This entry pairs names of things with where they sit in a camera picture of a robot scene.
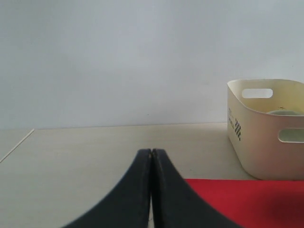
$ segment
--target white wall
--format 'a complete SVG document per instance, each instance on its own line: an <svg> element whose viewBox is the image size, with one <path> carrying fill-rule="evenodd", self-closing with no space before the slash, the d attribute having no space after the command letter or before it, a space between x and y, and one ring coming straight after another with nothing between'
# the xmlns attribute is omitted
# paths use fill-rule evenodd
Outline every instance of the white wall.
<svg viewBox="0 0 304 228"><path fill-rule="evenodd" d="M2 0L0 129L226 121L226 82L304 81L302 0Z"/></svg>

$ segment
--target red mat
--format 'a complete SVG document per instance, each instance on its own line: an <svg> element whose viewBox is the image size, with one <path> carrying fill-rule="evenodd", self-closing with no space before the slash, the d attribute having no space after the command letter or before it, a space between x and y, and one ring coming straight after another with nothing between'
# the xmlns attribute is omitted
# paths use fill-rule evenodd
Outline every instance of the red mat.
<svg viewBox="0 0 304 228"><path fill-rule="evenodd" d="M186 181L206 202L244 228L304 228L304 181Z"/></svg>

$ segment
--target basket handle hole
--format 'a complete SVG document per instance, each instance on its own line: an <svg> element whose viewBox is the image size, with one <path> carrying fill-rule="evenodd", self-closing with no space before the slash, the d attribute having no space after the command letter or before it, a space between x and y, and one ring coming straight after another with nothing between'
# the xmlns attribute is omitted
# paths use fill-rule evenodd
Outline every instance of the basket handle hole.
<svg viewBox="0 0 304 228"><path fill-rule="evenodd" d="M242 91L243 98L271 98L272 89L244 89Z"/></svg>
<svg viewBox="0 0 304 228"><path fill-rule="evenodd" d="M304 143L304 128L282 129L278 137L283 143Z"/></svg>

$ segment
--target red cloth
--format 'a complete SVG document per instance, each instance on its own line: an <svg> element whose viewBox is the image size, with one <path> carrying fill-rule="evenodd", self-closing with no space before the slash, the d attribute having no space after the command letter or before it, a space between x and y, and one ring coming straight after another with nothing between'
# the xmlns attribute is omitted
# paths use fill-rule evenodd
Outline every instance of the red cloth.
<svg viewBox="0 0 304 228"><path fill-rule="evenodd" d="M186 181L206 202L244 228L304 228L304 181Z"/></svg>

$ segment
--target cream plastic bin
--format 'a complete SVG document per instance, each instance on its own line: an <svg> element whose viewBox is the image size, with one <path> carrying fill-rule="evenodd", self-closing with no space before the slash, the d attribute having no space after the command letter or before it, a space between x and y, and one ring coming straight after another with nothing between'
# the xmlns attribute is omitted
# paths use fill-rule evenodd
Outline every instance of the cream plastic bin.
<svg viewBox="0 0 304 228"><path fill-rule="evenodd" d="M257 89L272 91L272 95L243 96ZM269 114L274 110L283 110L285 115ZM304 84L282 79L228 82L228 136L252 176L304 180Z"/></svg>

